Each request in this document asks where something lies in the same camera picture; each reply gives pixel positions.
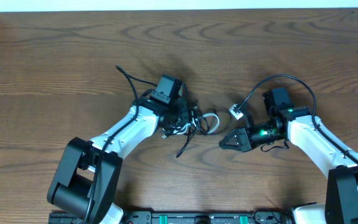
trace wooden table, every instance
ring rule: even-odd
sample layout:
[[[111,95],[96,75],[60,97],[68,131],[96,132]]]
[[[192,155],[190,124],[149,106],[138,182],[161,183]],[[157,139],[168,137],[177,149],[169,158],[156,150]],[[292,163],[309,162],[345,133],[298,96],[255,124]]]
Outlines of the wooden table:
[[[229,108],[269,75],[295,75],[358,151],[358,9],[0,13],[0,223],[46,223],[67,142],[127,113],[134,97],[115,64],[152,82],[181,78],[204,110]],[[251,99],[256,122],[267,118],[261,94],[276,86],[311,106],[301,85],[278,79]],[[223,151],[228,132],[195,137],[179,159],[184,136],[153,135],[124,161],[116,203],[244,211],[325,201],[324,175],[297,147]]]

